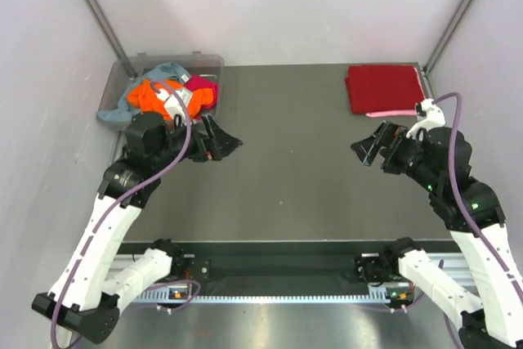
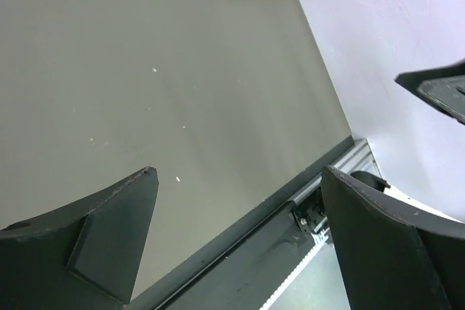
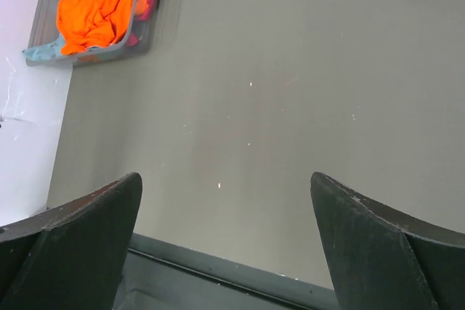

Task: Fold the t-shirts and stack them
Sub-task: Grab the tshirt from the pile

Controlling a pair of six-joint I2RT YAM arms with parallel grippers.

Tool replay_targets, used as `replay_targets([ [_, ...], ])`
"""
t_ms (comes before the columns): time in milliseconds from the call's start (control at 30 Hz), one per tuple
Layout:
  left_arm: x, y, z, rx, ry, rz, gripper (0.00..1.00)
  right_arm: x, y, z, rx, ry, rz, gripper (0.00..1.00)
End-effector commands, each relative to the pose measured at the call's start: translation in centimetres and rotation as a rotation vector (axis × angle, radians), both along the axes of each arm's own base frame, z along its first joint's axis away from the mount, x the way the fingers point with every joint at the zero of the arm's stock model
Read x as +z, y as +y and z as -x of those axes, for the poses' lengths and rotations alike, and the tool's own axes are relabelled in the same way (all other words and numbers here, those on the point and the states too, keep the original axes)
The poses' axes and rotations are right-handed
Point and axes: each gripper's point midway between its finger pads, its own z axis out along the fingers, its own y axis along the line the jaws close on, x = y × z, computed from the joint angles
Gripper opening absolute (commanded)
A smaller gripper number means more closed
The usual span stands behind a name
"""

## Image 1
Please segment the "orange t shirt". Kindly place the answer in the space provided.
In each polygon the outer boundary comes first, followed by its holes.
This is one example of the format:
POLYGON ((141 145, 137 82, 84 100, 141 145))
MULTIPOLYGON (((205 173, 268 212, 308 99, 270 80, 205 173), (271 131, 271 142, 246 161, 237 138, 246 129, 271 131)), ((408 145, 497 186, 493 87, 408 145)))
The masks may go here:
POLYGON ((145 79, 126 95, 127 103, 141 112, 160 113, 170 122, 176 114, 184 115, 173 91, 183 100, 191 119, 197 119, 203 110, 211 109, 217 102, 218 87, 205 78, 194 76, 184 84, 173 79, 163 81, 169 89, 161 83, 150 85, 150 80, 145 79))

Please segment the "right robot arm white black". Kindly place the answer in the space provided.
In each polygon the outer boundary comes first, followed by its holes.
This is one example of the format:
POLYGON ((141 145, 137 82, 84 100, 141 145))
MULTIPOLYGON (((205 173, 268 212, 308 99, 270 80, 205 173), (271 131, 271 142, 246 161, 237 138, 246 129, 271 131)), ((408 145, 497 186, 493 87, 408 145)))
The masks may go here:
POLYGON ((420 120, 405 128, 385 121, 351 150, 364 166, 381 155, 385 173, 404 174, 428 193, 477 292, 458 284, 410 238, 388 244, 369 264, 358 258, 361 280, 413 283, 444 312, 465 348, 520 348, 522 277, 507 241, 501 203, 490 186, 472 177, 472 146, 463 134, 443 122, 420 120))

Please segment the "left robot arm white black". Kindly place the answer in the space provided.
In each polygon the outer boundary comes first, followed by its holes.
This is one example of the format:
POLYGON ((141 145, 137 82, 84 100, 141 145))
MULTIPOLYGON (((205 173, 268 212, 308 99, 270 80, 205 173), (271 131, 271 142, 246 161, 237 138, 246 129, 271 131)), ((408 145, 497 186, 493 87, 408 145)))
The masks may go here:
POLYGON ((58 328, 95 344, 114 331, 119 317, 145 291, 182 284, 187 302, 200 285, 189 277, 183 248, 169 239, 154 241, 130 266, 108 273, 123 238, 141 215, 162 176, 183 159, 221 161, 243 142, 221 129, 211 115, 201 124, 176 116, 166 123, 156 112, 135 115, 124 129, 119 159, 104 172, 92 215, 67 267, 52 287, 35 296, 32 309, 51 321, 51 344, 58 328))

